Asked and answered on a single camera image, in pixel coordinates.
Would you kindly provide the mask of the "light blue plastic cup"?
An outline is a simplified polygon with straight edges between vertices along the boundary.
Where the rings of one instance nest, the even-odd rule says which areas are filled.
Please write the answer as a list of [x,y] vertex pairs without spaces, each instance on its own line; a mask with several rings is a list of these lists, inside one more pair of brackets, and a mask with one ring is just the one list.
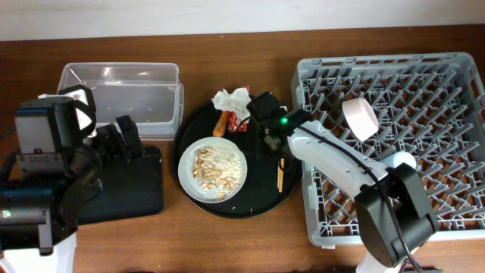
[[403,151],[395,152],[392,155],[389,155],[386,158],[383,158],[381,162],[391,168],[397,168],[401,164],[406,164],[413,169],[416,169],[416,166],[417,166],[417,162],[413,157],[413,155],[409,152],[403,152]]

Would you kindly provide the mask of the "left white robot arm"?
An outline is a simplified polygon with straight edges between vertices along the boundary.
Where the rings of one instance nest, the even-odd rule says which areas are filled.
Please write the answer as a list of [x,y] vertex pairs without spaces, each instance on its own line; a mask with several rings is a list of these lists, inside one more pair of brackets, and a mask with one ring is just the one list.
[[101,172],[145,152],[135,122],[97,127],[92,90],[77,84],[23,103],[20,148],[1,167],[1,270],[71,272],[78,215],[102,191]]

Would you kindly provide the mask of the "pink plastic bowl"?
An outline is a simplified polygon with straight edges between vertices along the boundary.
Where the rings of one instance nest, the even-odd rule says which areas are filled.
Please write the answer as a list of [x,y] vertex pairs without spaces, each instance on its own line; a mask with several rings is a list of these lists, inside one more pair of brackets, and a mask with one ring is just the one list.
[[342,110],[349,129],[358,140],[365,141],[379,130],[377,116],[367,100],[357,98],[344,101]]

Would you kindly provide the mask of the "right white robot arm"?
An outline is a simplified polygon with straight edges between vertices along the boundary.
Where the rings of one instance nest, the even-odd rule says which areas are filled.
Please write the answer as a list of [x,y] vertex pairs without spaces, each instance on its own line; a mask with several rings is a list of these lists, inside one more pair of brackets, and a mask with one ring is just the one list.
[[390,167],[336,138],[303,110],[252,114],[258,140],[282,158],[316,167],[352,198],[359,236],[367,250],[358,272],[398,272],[438,230],[436,214],[417,171],[406,163]]

